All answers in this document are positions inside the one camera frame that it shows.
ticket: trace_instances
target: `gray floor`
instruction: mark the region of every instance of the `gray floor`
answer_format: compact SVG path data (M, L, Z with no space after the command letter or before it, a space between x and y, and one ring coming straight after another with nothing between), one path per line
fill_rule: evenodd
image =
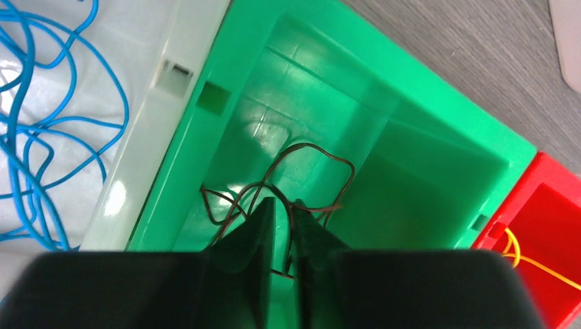
M344 0L486 111L581 173L581 95L547 0ZM581 328L578 319L573 328Z

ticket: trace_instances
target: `rectangular slot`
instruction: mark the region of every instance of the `rectangular slot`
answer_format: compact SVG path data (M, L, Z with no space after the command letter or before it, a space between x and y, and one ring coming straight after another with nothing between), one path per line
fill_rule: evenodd
M160 68L156 86L179 98L185 98L193 76L193 72L186 67L165 60Z
M472 223L470 228L472 230L481 232L484 229L484 227L489 223L489 221L490 221L490 217L480 215L480 216L478 216L478 218L476 218L476 220L474 220L474 222Z
M206 82L198 98L197 106L217 116L221 116L229 98L230 92L228 90L216 86L211 82Z

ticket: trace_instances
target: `brown wire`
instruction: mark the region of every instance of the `brown wire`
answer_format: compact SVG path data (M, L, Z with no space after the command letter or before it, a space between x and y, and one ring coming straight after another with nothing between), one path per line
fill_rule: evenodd
M290 275L290 274L285 274L285 273L282 273L281 271L277 271L277 270L275 270L275 269L271 269L271 272L272 272L273 274L276 274L277 276L281 276L281 277L283 277L283 278L287 278L287 279L293 279L293 280L295 279L295 277L294 277L294 276L292 276L292 275Z
M213 190L208 190L203 184L200 186L201 197L203 199L204 207L206 207L206 212L208 214L208 218L212 222L212 224L220 226L224 223L226 219L221 221L217 221L214 215L212 214L212 207L210 207L210 202L208 201L208 194L216 195L217 197L221 197L224 200L227 200L229 203L234 204L234 200L227 195L224 195L220 192L216 192ZM240 206L240 204L236 205L237 209L239 210L238 213L233 214L233 218L238 218L238 216L242 215L244 219L248 219L248 214L244 211L244 209Z
M210 210L210 203L208 202L208 196L206 195L206 193L209 193L209 194L216 195L217 197L221 197L222 199L224 199L224 200L228 201L229 203L231 203L232 205L234 205L234 202L235 202L235 201L234 201L232 198L230 198L230 197L228 197L228 196L226 196L226 195L224 195L224 194L222 194L222 193L219 193L219 192L216 192L216 191L212 191L212 190L208 190L208 189L206 189L206 188L204 187L204 185L202 185L202 187L200 188L200 191L202 192L202 197L204 198L204 204L206 205L206 211L208 212L208 215L209 215L209 217L210 217L210 220L211 220L211 221L212 221L214 218L213 218L213 216L212 216L212 211ZM237 217L236 215L239 215L239 214L241 213L241 214L243 214L244 218L245 218L246 220L248 220L248 218L247 218L247 214L246 214L246 213L244 212L244 210L243 210L243 209L240 207L240 205L239 205L239 204L237 204L237 205L236 205L236 207L238 207L238 208L240 209L240 212L238 212L238 214L235 214L235 215L233 215L233 216ZM277 270L275 270L275 269L271 269L271 271L272 271L272 273L273 273L273 274L276 274L277 276L281 276L281 277L283 277L283 278L288 278L288 279L295 279L295 277L294 277L294 276L291 276L291 275L289 275L289 274L282 273L281 271L277 271Z
M349 166L349 168L351 169L351 175L349 177L349 179L346 181L345 185L343 186L343 188L341 189L340 193L337 195L337 197L335 198L333 204L331 206L328 207L321 207L321 208L309 208L309 207L305 207L305 206L301 206L299 204L290 202L286 196L283 194L283 192L281 192L281 190L279 188L277 188L276 186L272 185L272 184L268 184L267 180L268 177L274 172L274 170L276 169L276 167L281 163L281 161L283 161L283 159L285 159L285 157L287 157L289 154L298 151L300 149L303 149L304 147L310 147L313 148L319 152L321 152L323 155L327 156L328 158L335 160L335 161L339 161L342 163L345 163L346 165ZM245 186L240 193L238 194L238 196L236 197L236 199L232 200L231 198L229 198L226 195L223 195L221 193L218 193L216 191L212 191L212 190L208 190L204 187L204 185L202 185L202 187L200 188L200 191L202 192L202 197L204 200L204 206L206 207L206 212L208 213L208 216L210 218L210 221L215 224L215 225L220 225L220 229L218 230L218 232L216 233L216 235L214 235L212 237L212 240L210 241L210 243L208 244L208 246L213 245L214 243L216 243L218 240L222 239L224 237L224 234L227 232L228 228L232 225L232 223L234 222L234 220L240 215L242 214L244 216L245 219L248 218L248 215L252 212L252 208L254 207L254 204L256 203L257 199L258 199L258 195L260 194L260 191L262 190L263 187L268 188L276 197L278 197L278 199L280 199L280 201L283 203L287 216L288 216L288 225L289 225L289 238L288 238L288 245L287 245L287 250L286 250L286 254L288 255L285 258L285 263L284 263L284 268L285 271L288 273L288 270L290 268L290 263L291 263L291 247L292 247L292 238L293 238L293 229L294 229L294 220L293 220L293 214L292 214L292 207L295 207L297 209L303 210L303 211L307 211L307 212L322 212L321 215L319 217L316 218L317 221L320 221L322 218L325 217L325 221L323 222L323 227L327 227L327 223L329 221L329 218L332 214L333 211L338 210L340 208L342 208L342 206L339 203L341 197L343 196L343 194L345 194L345 191L349 188L349 185L353 182L353 179L355 177L355 166L353 165L352 162L344 159L344 158L339 158L338 156L334 156L330 153L328 153L326 150L324 150L322 147L312 144L312 143L297 143L294 145L291 145L290 147L287 147L279 156L278 158L275 160L275 162L273 162L273 164L271 164L271 166L269 167L268 171L266 172L266 174L264 175L264 177L262 178L262 180L260 182L256 182L256 183L252 183L252 184L248 184L247 186ZM254 193L254 196L252 198L252 201L250 203L250 207L248 207L248 211L244 212L243 208L240 206L240 201L243 198L243 196L248 193L252 188L254 187L258 187L258 189L256 190L256 192ZM226 217L224 218L224 220L222 221L216 221L216 219L213 217L212 215L212 211L210 208L210 202L208 201L208 196L207 193L216 195L217 197L221 197L225 200L227 200L228 202L230 202L232 205L230 206L230 209L228 210L228 213L226 214ZM234 209L239 209L239 212L234 214ZM272 272L274 274L280 275L280 276L284 276L285 278L294 278L293 276L290 276L288 274L282 273L280 271L276 271L276 270L272 270Z
M262 178L262 180L260 181L261 183L266 183L267 179L269 178L269 176L274 172L274 170L276 169L276 167L281 163L281 161L283 161L283 159L285 159L285 157L287 157L289 154L298 151L300 149L303 149L304 147L310 147L312 149L315 149L319 152L321 152L323 155L327 156L328 158L335 160L335 161L339 161L342 163L345 163L346 165L349 166L349 168L351 169L351 175L348 179L348 181L345 183L345 185L343 186L343 188L341 189L340 193L337 195L337 198L335 198L333 204L331 207L326 207L326 208L306 208L306 207L302 207L300 205L291 203L292 206L301 209L301 210L305 210L305 211L309 211L309 212L323 212L323 214L321 214L321 217L325 217L325 221L323 222L323 227L327 227L327 223L329 221L329 218L331 217L331 214L333 212L333 210L338 209L337 207L340 207L338 205L339 200L341 199L341 197L343 196L343 194L345 194L345 191L349 188L349 185L351 185L351 182L353 182L353 178L355 177L355 166L353 165L353 163L351 163L350 161L344 159L344 158L339 158L338 156L334 156L332 154L330 154L329 152L327 152L326 150L324 150L322 147L312 144L312 143L297 143L294 145L291 145L289 147L287 147L279 156L278 158L275 160L275 162L273 162L273 164L271 164L271 166L269 167L269 170L267 170L267 173L264 175L264 177ZM254 194L254 197L252 198L252 202L250 203L250 207L248 207L248 213L252 212L252 208L254 207L254 204L256 203L256 200L258 199L258 195L260 194L260 190L262 189L261 186L258 187L258 190L256 191L256 193Z

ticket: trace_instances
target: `pink object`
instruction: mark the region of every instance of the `pink object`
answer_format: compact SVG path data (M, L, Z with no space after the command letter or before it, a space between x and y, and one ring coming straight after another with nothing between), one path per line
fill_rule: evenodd
M561 73L581 93L581 0L549 0Z

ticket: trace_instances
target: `plastic container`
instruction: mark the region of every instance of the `plastic container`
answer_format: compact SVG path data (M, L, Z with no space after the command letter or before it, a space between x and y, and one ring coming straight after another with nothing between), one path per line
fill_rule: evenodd
M48 16L73 29L87 17L92 6L91 0L12 2L21 10ZM83 249L125 249L228 3L228 0L100 1L95 22L82 35L103 54L120 79L129 99L131 119L123 140L103 156L109 180L102 190L95 163L50 190L71 245L79 245L86 237ZM15 38L22 37L20 27L15 24L7 23L3 28ZM35 29L33 33L38 59L50 62L60 49L46 34ZM121 100L103 67L83 46L75 43L71 51L79 70L79 83L64 114L120 123ZM172 79L176 67L182 77L185 75L184 79L180 80L179 74ZM12 80L20 70L20 63L0 47L2 78ZM53 70L36 69L20 120L25 123L38 120L53 110L69 87L69 74L66 61ZM176 95L176 88L185 88L185 95ZM8 111L11 97L10 92L1 94L0 111ZM102 146L112 136L110 130L91 126L88 131L87 125L82 124L58 128L93 147ZM61 178L88 157L88 152L76 143L50 136L47 140L57 153L45 175L46 182ZM45 159L44 151L34 147L32 150L33 164ZM0 153L0 194L10 192L6 163ZM86 234L94 209L92 228ZM0 219L2 232L20 226L11 199L0 200ZM0 244L0 299L22 268L41 252L44 249L32 240Z
M524 256L581 282L581 180L539 153L473 248L502 252L504 228L517 237ZM581 310L581 291L527 262L517 271L549 328L567 328Z
M358 170L329 224L352 247L468 248L536 154L341 2L236 0L128 249L203 249L217 227L202 182L233 195L302 141ZM327 206L348 175L306 149L271 182L289 199ZM211 201L221 218L230 205ZM280 204L276 221L280 270L288 236ZM271 328L295 325L292 287L273 276Z

